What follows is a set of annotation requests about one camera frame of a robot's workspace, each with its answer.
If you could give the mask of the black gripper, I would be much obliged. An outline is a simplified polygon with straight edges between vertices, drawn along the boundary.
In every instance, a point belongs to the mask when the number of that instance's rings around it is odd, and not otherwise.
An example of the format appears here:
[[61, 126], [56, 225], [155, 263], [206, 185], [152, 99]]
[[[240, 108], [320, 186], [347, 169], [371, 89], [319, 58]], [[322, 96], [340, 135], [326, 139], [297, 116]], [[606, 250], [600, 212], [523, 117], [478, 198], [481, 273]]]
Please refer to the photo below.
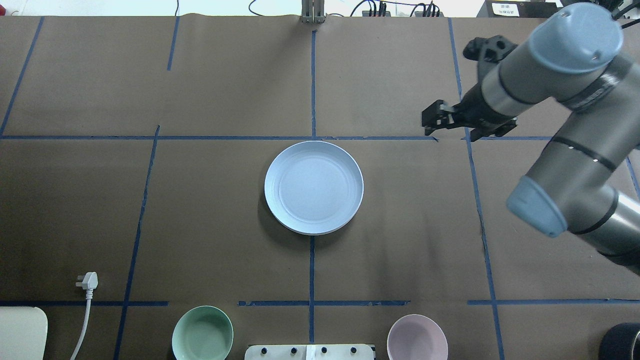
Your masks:
[[421, 112], [425, 136], [438, 130], [455, 129], [454, 120], [470, 128], [471, 142], [484, 137], [503, 137], [518, 126], [517, 117], [503, 115], [489, 106], [480, 85], [474, 85], [454, 107], [439, 99]]

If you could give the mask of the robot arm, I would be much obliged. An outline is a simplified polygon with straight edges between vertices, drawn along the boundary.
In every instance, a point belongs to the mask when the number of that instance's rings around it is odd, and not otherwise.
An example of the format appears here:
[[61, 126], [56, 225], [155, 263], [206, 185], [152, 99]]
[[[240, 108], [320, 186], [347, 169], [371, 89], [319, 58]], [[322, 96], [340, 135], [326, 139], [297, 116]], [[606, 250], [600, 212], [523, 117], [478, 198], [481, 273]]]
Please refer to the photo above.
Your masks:
[[470, 141], [502, 137], [517, 117], [553, 98], [571, 114], [522, 176], [506, 205], [547, 237], [570, 232], [639, 273], [639, 203], [607, 184], [639, 148], [639, 64], [622, 52], [623, 27], [605, 7], [578, 2], [522, 44], [474, 38], [464, 57], [477, 83], [461, 102], [422, 111], [426, 135], [466, 127]]

